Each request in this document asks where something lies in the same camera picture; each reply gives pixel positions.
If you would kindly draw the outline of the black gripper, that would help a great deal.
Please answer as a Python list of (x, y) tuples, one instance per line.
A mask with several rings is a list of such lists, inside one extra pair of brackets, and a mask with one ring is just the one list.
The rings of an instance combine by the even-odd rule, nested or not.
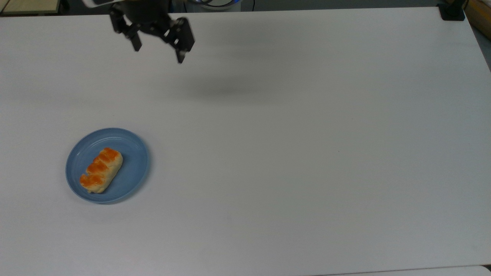
[(123, 34), (135, 52), (142, 47), (138, 31), (153, 34), (154, 27), (163, 33), (163, 41), (172, 46), (177, 62), (182, 64), (185, 56), (191, 51), (195, 39), (188, 18), (172, 19), (172, 0), (123, 0), (115, 3), (110, 10), (110, 20), (115, 33)]

